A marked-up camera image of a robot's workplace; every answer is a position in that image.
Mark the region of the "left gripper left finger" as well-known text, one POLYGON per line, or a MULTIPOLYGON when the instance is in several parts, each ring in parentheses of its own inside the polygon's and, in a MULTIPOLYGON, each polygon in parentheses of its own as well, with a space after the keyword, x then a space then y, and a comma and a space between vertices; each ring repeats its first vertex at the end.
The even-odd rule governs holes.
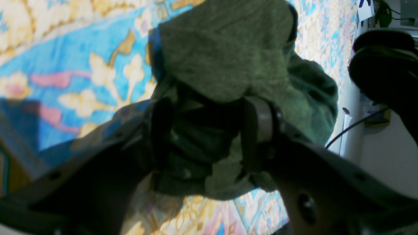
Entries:
POLYGON ((152 100, 142 117, 98 146, 1 199, 1 225, 33 235, 118 235, 138 184, 158 168, 173 103, 152 100))

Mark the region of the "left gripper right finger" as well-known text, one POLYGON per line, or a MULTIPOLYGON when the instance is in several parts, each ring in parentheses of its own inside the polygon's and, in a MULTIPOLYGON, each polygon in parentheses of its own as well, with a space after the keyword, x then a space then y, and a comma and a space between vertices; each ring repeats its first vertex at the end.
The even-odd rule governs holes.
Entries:
POLYGON ((294 235, 406 235, 417 230, 417 200, 383 185, 312 143, 278 105, 242 100, 243 167, 269 173, 294 235))

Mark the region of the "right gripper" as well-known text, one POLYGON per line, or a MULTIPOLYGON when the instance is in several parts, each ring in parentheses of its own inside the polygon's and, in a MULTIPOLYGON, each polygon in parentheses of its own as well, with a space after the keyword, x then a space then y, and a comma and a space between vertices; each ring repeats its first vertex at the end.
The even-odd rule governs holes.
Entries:
POLYGON ((414 38, 404 31, 378 29, 353 44, 349 76, 371 100, 395 111, 417 142, 418 58, 414 38))

